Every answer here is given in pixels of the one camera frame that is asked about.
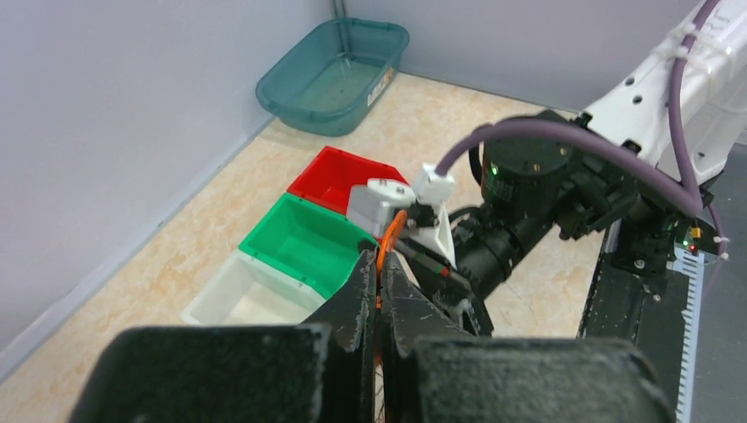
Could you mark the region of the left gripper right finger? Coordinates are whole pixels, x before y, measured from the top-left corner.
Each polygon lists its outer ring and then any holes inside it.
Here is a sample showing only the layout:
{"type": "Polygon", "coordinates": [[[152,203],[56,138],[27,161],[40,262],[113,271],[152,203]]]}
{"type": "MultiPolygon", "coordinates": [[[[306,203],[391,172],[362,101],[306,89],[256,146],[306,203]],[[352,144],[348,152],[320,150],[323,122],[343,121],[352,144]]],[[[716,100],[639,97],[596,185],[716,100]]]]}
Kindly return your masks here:
{"type": "Polygon", "coordinates": [[[398,256],[389,255],[381,271],[382,353],[410,354],[421,337],[470,338],[410,281],[398,256]]]}

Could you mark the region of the green plastic bin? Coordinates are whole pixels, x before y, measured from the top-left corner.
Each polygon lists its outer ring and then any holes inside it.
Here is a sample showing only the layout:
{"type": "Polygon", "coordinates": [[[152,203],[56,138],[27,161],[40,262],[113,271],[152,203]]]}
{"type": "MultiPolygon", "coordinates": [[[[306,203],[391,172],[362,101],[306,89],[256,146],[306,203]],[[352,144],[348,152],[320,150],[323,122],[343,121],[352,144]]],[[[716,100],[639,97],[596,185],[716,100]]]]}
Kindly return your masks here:
{"type": "Polygon", "coordinates": [[[348,279],[360,244],[376,240],[343,215],[284,193],[239,243],[238,250],[328,299],[348,279]]]}

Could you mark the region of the teal translucent tub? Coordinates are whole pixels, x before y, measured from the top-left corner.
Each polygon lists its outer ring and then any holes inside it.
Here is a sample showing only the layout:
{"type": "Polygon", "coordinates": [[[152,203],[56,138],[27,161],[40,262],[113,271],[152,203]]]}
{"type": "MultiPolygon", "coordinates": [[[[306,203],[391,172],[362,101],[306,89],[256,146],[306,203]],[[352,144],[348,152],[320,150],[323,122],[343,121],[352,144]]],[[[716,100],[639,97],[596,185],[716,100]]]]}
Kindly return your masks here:
{"type": "Polygon", "coordinates": [[[255,97],[285,125],[325,137],[353,132],[399,71],[409,32],[343,18],[314,28],[260,78],[255,97]]]}

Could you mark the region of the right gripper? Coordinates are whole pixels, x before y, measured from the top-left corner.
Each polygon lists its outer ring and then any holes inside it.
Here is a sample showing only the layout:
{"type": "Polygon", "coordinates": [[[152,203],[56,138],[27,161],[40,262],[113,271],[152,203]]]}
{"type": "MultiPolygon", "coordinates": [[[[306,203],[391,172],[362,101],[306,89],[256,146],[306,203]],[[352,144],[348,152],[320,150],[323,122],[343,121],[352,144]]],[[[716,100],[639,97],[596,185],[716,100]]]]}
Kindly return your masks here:
{"type": "Polygon", "coordinates": [[[552,211],[510,217],[490,204],[465,206],[449,215],[456,265],[412,240],[398,241],[396,251],[441,313],[469,334],[489,337],[494,325],[485,300],[547,235],[555,217],[552,211]]]}

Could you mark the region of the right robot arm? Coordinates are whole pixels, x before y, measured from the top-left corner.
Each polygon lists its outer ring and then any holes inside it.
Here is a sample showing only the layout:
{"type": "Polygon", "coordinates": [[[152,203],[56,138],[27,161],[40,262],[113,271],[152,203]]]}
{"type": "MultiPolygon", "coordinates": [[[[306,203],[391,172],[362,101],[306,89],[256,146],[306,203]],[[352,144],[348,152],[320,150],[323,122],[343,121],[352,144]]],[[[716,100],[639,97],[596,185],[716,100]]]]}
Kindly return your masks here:
{"type": "Polygon", "coordinates": [[[651,51],[629,77],[582,113],[585,124],[517,115],[476,128],[436,164],[423,165],[414,185],[409,234],[455,264],[445,210],[450,171],[469,150],[504,145],[571,146],[634,176],[665,206],[686,217],[706,205],[701,187],[724,168],[746,124],[746,4],[703,1],[651,51]]]}

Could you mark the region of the white plastic bin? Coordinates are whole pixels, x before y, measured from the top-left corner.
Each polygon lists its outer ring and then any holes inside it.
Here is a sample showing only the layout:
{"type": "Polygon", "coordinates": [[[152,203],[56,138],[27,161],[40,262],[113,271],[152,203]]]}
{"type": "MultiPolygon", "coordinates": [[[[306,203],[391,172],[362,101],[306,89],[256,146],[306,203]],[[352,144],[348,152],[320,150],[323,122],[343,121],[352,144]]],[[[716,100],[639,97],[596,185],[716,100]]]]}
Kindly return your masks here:
{"type": "Polygon", "coordinates": [[[192,326],[293,325],[326,300],[310,286],[235,250],[181,312],[192,326]]]}

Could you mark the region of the red plastic bin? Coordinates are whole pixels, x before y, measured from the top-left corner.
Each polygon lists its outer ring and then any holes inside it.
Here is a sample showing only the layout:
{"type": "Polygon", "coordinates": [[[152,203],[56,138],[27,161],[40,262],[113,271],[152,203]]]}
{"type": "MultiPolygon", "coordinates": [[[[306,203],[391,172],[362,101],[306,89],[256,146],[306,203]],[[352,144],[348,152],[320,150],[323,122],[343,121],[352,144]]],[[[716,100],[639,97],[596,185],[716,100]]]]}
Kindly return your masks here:
{"type": "Polygon", "coordinates": [[[332,146],[325,146],[286,191],[345,215],[352,187],[366,185],[367,181],[373,178],[407,182],[395,167],[332,146]]]}

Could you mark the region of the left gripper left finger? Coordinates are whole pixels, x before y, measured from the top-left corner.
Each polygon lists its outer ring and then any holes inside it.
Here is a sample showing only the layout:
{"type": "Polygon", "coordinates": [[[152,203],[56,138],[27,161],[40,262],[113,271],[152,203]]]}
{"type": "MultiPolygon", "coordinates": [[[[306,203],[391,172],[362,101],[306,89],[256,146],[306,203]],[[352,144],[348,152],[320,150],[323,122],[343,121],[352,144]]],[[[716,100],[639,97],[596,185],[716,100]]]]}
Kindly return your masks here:
{"type": "Polygon", "coordinates": [[[375,339],[378,250],[363,250],[343,285],[302,324],[325,324],[342,349],[354,352],[375,339]]]}

